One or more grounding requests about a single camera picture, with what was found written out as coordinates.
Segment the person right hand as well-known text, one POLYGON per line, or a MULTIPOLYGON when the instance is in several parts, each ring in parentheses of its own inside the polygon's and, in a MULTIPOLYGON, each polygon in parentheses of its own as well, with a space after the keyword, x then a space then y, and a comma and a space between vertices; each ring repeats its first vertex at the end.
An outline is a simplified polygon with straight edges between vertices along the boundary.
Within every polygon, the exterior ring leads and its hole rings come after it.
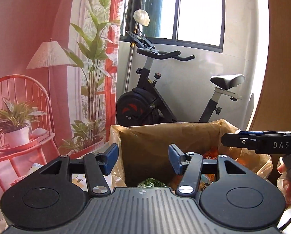
POLYGON ((287 168, 280 157, 277 163, 277 171, 280 177, 277 180, 277 187, 282 192, 286 201, 286 210, 291 208, 291 180, 287 176, 287 168))

